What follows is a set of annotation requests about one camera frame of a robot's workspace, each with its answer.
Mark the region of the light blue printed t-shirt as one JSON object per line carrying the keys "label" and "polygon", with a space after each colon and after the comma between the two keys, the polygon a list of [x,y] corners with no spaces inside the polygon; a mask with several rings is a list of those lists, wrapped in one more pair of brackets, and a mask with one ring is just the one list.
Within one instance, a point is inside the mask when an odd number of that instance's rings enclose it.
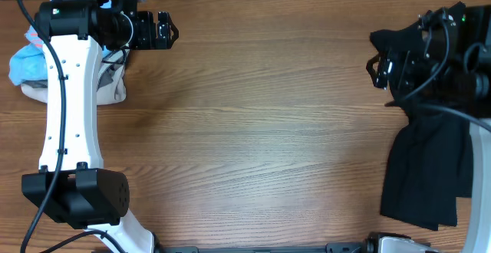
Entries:
{"label": "light blue printed t-shirt", "polygon": [[[20,49],[11,57],[9,62],[9,78],[15,86],[26,84],[33,88],[48,88],[48,70],[42,47],[44,42],[38,37],[32,26],[25,33],[29,44]],[[109,51],[104,46],[102,50],[103,60],[116,54],[117,51]],[[113,67],[100,67],[99,87],[107,86],[113,82]]]}

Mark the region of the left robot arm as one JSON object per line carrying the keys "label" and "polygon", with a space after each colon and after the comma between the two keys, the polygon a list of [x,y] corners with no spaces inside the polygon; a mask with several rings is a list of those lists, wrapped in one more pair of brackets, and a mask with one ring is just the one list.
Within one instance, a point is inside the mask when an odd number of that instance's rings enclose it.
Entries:
{"label": "left robot arm", "polygon": [[103,50],[168,50],[179,32],[167,12],[139,11],[144,0],[50,0],[28,21],[43,41],[47,119],[38,171],[21,179],[38,215],[77,236],[97,236],[112,252],[160,252],[157,236],[130,211],[121,172],[107,170],[97,136]]}

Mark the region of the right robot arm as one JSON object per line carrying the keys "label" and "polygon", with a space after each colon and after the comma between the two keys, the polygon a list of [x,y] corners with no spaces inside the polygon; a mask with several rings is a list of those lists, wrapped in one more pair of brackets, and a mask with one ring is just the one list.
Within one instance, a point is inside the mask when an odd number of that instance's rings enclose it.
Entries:
{"label": "right robot arm", "polygon": [[429,230],[471,201],[465,252],[490,250],[490,8],[457,3],[370,34],[367,72],[407,125],[387,160],[380,213]]}

